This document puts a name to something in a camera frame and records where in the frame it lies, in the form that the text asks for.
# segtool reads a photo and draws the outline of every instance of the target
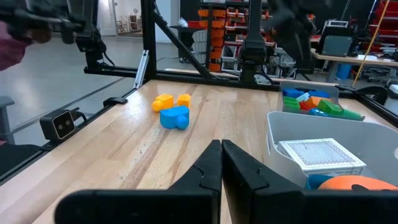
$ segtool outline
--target white plastic bin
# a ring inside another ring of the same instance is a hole
[[[398,185],[398,132],[362,121],[271,112],[268,115],[264,164],[304,187],[307,176],[292,159],[277,151],[279,141],[333,138],[367,166],[361,175]]]

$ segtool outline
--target red toy block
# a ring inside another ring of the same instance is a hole
[[[300,110],[310,110],[311,108],[308,107],[304,102],[300,102]]]

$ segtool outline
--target yellow toy block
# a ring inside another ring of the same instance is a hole
[[[177,100],[177,105],[178,106],[186,106],[189,108],[191,105],[191,96],[189,94],[182,94]]]
[[[174,106],[174,97],[169,94],[162,94],[155,98],[155,101],[152,103],[152,109],[155,112],[159,112],[160,110],[170,109]]]

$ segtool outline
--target gray floor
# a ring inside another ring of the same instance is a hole
[[[142,39],[104,37],[103,40],[116,65],[138,66]],[[158,70],[194,69],[189,63],[178,61],[178,50],[173,44],[157,44],[156,51]],[[8,95],[16,102],[8,108],[12,129],[19,130],[29,124],[15,133],[17,144],[46,143],[38,120],[50,111],[78,106],[91,116],[102,108],[105,99],[122,96],[132,89],[133,78],[87,75],[83,73],[85,65],[85,55],[76,45],[65,45],[55,37],[47,44],[28,47],[20,64],[0,72],[0,95]],[[313,81],[325,80],[321,75],[309,77]]]

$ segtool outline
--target wooden table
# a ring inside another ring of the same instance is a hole
[[[151,104],[162,93],[192,95],[187,130],[160,125]],[[152,80],[128,100],[1,186],[0,223],[52,223],[60,199],[80,189],[166,189],[213,139],[230,139],[262,161],[279,93]],[[355,100],[340,102],[392,127]],[[231,223],[224,192],[221,223]]]
[[[316,59],[332,62],[330,73],[326,78],[326,82],[328,83],[335,82],[339,64],[348,63],[348,64],[360,65],[363,61],[363,59],[360,59],[358,57],[335,57],[335,56],[320,55],[315,52],[315,49],[311,49],[311,53]],[[395,62],[390,59],[381,59],[381,58],[378,58],[377,60],[366,59],[365,65],[382,65],[389,67],[391,69],[390,69],[390,75],[388,77],[396,78],[396,73],[397,73],[396,67],[398,67],[398,62]]]

